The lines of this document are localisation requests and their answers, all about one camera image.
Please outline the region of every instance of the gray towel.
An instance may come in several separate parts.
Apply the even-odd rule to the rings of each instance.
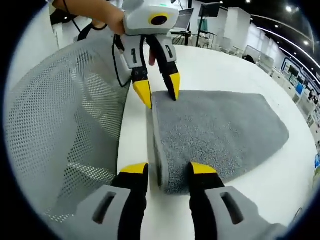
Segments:
[[[289,139],[260,94],[180,91],[175,102],[158,91],[152,102],[154,159],[167,194],[188,193],[189,162],[214,167],[227,183],[258,167]]]

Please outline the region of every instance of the round white table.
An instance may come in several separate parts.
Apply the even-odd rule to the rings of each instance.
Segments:
[[[251,199],[268,222],[287,226],[308,200],[317,153],[313,136],[297,106],[285,90],[250,62],[203,48],[177,45],[175,49],[180,90],[262,94],[286,125],[290,137],[283,148],[226,185]],[[148,47],[144,55],[147,60]],[[148,76],[152,92],[167,90],[157,64],[148,66]],[[122,121],[118,171],[148,161],[146,111],[149,110],[131,86]],[[149,181],[141,239],[193,240],[190,197],[165,195],[153,182]]]

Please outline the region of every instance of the yellow fingertip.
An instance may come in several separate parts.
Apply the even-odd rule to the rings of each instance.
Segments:
[[[180,90],[180,73],[177,72],[177,73],[171,74],[170,78],[173,85],[175,100],[178,100],[179,90]]]
[[[128,173],[128,174],[143,174],[145,166],[147,165],[146,162],[129,165],[121,169],[121,173]]]
[[[217,171],[208,165],[191,162],[194,174],[216,174]]]
[[[138,94],[142,102],[151,109],[151,91],[149,80],[136,81],[133,84],[133,89]]]

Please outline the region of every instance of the mesh chair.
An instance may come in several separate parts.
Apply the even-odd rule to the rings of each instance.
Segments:
[[[118,51],[115,57],[125,83],[131,73]],[[6,94],[5,140],[17,182],[60,232],[78,203],[117,174],[129,86],[120,87],[112,45],[99,38],[58,51]]]

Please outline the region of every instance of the computer screen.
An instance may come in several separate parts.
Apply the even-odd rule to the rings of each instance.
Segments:
[[[198,19],[198,28],[200,28],[200,19]],[[208,32],[208,20],[202,20],[201,29],[202,32]]]
[[[289,72],[292,73],[293,76],[297,77],[299,75],[299,72],[297,69],[295,69],[292,65],[289,68]]]
[[[301,78],[300,76],[297,77],[297,80],[298,80],[298,82],[299,82],[300,84],[303,84],[303,83],[304,83],[304,81],[302,80],[302,78]]]
[[[194,12],[194,8],[184,9],[179,11],[178,20],[173,28],[178,29],[187,29],[190,24],[192,13]]]
[[[202,4],[199,11],[199,17],[218,17],[220,5],[220,2]]]

